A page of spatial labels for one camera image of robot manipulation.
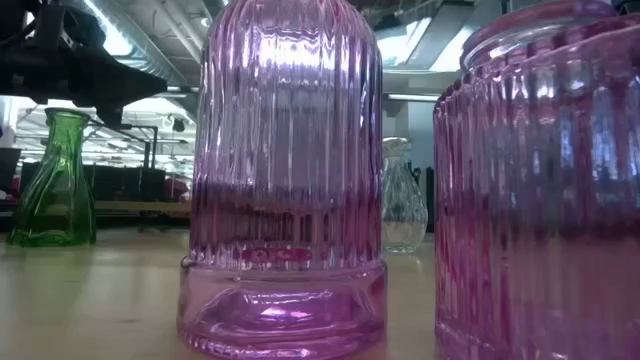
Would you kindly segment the red background box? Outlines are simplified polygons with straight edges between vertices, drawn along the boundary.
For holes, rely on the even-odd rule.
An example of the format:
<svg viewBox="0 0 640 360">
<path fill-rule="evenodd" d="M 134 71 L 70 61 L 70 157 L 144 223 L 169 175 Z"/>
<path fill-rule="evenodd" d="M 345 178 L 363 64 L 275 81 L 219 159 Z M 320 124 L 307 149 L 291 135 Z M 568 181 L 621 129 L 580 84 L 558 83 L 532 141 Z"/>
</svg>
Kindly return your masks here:
<svg viewBox="0 0 640 360">
<path fill-rule="evenodd" d="M 163 196 L 168 202 L 186 202 L 191 200 L 191 190 L 184 179 L 167 177 L 164 180 Z"/>
</svg>

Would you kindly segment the green twisted glass vase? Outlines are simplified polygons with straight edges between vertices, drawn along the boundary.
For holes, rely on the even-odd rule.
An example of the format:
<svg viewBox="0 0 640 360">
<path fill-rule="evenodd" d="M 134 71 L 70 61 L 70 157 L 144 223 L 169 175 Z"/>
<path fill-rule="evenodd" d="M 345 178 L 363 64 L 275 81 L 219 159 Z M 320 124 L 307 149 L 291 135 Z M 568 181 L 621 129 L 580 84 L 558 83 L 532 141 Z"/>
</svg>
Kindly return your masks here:
<svg viewBox="0 0 640 360">
<path fill-rule="evenodd" d="M 92 245 L 95 208 L 82 162 L 83 133 L 90 116 L 66 108 L 47 108 L 45 114 L 47 146 L 19 198 L 7 242 L 20 247 Z"/>
</svg>

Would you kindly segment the black background monitor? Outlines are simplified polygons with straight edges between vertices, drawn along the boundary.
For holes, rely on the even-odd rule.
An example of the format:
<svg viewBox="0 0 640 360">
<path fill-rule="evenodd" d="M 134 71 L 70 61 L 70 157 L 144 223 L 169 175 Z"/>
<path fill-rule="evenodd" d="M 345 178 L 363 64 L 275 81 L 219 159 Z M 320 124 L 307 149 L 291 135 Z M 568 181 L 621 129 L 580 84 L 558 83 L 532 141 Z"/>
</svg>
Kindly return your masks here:
<svg viewBox="0 0 640 360">
<path fill-rule="evenodd" d="M 0 148 L 0 190 L 9 192 L 19 162 L 21 150 Z"/>
</svg>

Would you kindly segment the black workbench row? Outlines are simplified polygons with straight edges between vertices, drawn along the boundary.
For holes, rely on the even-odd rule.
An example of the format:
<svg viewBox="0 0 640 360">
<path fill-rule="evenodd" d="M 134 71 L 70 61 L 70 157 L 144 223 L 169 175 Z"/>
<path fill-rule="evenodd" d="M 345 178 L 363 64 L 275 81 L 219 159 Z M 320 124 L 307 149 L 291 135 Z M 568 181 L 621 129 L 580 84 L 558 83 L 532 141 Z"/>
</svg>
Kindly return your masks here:
<svg viewBox="0 0 640 360">
<path fill-rule="evenodd" d="M 38 180 L 42 163 L 24 163 L 21 168 L 18 198 L 27 194 L 30 185 L 50 185 L 55 195 L 75 191 L 76 198 L 96 201 L 164 201 L 166 172 L 144 167 L 120 168 L 104 165 L 74 165 L 60 161 L 45 164 L 45 177 Z"/>
</svg>

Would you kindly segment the pink ribbed wide-mouth vase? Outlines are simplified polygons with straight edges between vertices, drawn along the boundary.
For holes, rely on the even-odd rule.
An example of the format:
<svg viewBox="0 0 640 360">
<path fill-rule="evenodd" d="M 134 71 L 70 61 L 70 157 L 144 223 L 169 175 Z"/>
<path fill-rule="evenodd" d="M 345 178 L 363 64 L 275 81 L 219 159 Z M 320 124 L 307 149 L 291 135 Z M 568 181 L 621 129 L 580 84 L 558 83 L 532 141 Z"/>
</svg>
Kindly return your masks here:
<svg viewBox="0 0 640 360">
<path fill-rule="evenodd" d="M 640 13 L 473 33 L 435 130 L 436 360 L 640 360 Z"/>
</svg>

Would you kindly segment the clear ribbed bulbous vase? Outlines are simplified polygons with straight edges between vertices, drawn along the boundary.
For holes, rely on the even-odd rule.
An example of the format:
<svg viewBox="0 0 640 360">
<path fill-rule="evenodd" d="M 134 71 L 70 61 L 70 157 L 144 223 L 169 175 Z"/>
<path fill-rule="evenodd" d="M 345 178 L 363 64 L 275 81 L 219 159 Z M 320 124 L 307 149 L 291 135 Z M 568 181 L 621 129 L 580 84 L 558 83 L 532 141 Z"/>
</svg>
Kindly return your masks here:
<svg viewBox="0 0 640 360">
<path fill-rule="evenodd" d="M 428 209 L 410 168 L 410 141 L 385 137 L 382 144 L 382 242 L 387 252 L 413 253 L 424 240 Z"/>
</svg>

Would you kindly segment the pink ribbed bottle vase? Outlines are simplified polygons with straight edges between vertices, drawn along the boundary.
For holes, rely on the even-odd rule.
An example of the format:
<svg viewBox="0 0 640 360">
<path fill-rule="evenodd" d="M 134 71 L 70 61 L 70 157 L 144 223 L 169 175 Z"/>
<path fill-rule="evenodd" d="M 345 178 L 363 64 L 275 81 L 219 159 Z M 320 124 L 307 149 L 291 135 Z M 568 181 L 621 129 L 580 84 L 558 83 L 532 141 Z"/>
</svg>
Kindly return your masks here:
<svg viewBox="0 0 640 360">
<path fill-rule="evenodd" d="M 386 334 L 382 60 L 349 0 L 231 0 L 202 53 L 177 330 L 229 360 Z"/>
</svg>

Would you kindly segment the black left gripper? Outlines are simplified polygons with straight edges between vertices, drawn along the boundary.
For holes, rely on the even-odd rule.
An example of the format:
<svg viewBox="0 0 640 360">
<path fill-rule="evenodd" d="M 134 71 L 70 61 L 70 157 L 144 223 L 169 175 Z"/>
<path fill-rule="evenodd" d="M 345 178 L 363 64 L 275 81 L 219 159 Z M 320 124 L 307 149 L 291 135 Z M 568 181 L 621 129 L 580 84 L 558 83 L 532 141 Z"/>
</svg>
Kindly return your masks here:
<svg viewBox="0 0 640 360">
<path fill-rule="evenodd" d="M 95 106 L 108 127 L 119 127 L 126 105 L 167 90 L 165 79 L 95 48 L 94 15 L 60 0 L 0 0 L 0 95 Z M 93 49 L 95 81 L 86 68 Z"/>
</svg>

